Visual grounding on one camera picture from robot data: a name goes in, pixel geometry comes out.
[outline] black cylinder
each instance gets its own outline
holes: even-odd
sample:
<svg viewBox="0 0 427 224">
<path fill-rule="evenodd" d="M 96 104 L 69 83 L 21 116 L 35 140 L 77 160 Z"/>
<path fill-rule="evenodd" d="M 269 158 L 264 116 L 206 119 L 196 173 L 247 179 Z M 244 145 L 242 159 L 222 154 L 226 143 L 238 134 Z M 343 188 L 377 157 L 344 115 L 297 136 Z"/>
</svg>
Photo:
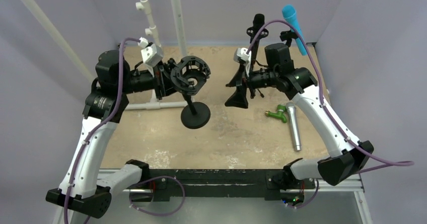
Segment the black cylinder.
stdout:
<svg viewBox="0 0 427 224">
<path fill-rule="evenodd" d="M 249 77 L 248 85 L 253 89 L 273 87 L 277 75 L 272 69 L 253 71 Z"/>
<path fill-rule="evenodd" d="M 129 81 L 129 88 L 125 93 L 143 92 L 153 90 L 155 87 L 155 78 L 148 70 L 142 70 L 137 75 L 132 75 Z"/>
</svg>

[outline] gray wall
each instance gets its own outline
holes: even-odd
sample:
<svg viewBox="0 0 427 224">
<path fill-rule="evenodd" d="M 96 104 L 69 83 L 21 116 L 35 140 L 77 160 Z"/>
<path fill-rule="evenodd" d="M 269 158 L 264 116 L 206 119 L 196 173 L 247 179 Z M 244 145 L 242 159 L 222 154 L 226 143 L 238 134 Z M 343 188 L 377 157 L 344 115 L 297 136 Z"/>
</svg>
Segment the gray wall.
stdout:
<svg viewBox="0 0 427 224">
<path fill-rule="evenodd" d="M 91 70 L 114 46 L 90 0 L 36 1 Z M 73 157 L 88 86 L 19 0 L 0 0 L 0 223 L 52 221 L 44 197 Z"/>
<path fill-rule="evenodd" d="M 427 220 L 426 25 L 427 0 L 342 0 L 316 47 L 343 121 L 376 155 L 415 161 L 363 174 L 374 223 Z"/>
<path fill-rule="evenodd" d="M 146 16 L 136 10 L 139 0 L 94 0 L 115 40 L 141 36 L 148 27 Z M 242 45 L 249 41 L 245 31 L 256 13 L 267 20 L 279 19 L 284 5 L 293 4 L 299 14 L 307 42 L 316 42 L 341 0 L 181 0 L 186 38 L 193 45 Z M 170 0 L 150 0 L 153 17 L 163 44 L 176 44 Z M 277 42 L 282 25 L 268 28 L 266 42 Z"/>
</svg>

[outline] floor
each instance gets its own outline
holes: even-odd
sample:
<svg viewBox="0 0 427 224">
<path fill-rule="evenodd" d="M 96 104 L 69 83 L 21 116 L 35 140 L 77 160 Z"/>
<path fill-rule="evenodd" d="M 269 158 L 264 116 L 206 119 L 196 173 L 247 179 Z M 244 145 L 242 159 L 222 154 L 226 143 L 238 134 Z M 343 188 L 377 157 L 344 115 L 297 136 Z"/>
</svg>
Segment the floor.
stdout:
<svg viewBox="0 0 427 224">
<path fill-rule="evenodd" d="M 275 111 L 280 103 L 289 100 L 273 88 L 261 90 L 249 101 L 249 109 L 225 107 L 224 102 L 234 92 L 226 88 L 238 65 L 233 61 L 236 47 L 189 47 L 189 54 L 202 58 L 211 69 L 211 77 L 195 96 L 211 111 L 209 123 L 197 130 L 185 128 L 180 120 L 181 110 L 159 109 L 125 111 L 112 136 L 102 162 L 102 168 L 121 168 L 127 160 L 137 159 L 158 169 L 267 169 L 282 168 L 297 158 L 315 158 L 327 155 L 319 134 L 307 117 L 297 111 L 302 139 L 301 152 L 293 149 L 288 123 L 264 115 Z M 258 61 L 265 63 L 261 47 Z M 315 61 L 314 48 L 310 48 Z M 180 60 L 177 47 L 164 48 L 165 59 Z M 301 56 L 291 47 L 296 67 L 313 67 L 307 56 Z M 127 47 L 125 59 L 134 66 L 140 59 L 139 47 Z M 149 101 L 151 92 L 129 95 L 130 103 Z M 182 101 L 174 94 L 163 101 Z"/>
</svg>

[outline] microphone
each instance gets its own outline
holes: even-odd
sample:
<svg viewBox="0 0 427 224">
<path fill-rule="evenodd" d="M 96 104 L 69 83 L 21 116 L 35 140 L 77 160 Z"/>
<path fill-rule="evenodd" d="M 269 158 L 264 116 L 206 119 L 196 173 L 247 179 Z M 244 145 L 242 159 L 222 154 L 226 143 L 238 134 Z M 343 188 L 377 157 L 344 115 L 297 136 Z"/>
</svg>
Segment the microphone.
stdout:
<svg viewBox="0 0 427 224">
<path fill-rule="evenodd" d="M 283 9 L 281 10 L 281 13 L 283 15 L 283 18 L 286 20 L 286 22 L 294 26 L 298 30 L 299 34 L 302 36 L 303 33 L 301 32 L 300 25 L 298 24 L 297 11 L 295 10 L 294 6 L 292 5 L 284 6 Z M 296 39 L 296 42 L 297 42 L 298 49 L 301 52 L 301 55 L 307 55 L 306 49 L 304 48 L 304 45 L 301 42 L 301 40 L 298 38 Z"/>
</svg>

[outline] black bracket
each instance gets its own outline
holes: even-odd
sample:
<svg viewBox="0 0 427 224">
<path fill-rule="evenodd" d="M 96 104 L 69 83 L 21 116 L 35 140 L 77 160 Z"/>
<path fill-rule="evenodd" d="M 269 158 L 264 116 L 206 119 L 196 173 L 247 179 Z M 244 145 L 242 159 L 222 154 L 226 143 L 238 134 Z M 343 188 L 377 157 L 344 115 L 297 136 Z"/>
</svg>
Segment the black bracket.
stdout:
<svg viewBox="0 0 427 224">
<path fill-rule="evenodd" d="M 291 30 L 288 30 L 288 31 L 282 31 L 282 32 L 280 33 L 280 40 L 281 40 L 282 42 L 283 42 L 283 41 L 286 41 L 284 44 L 285 44 L 287 47 L 290 47 L 290 46 L 291 46 L 292 39 L 298 39 L 298 36 L 297 36 L 297 34 L 296 34 L 295 32 L 292 32 Z"/>
</svg>

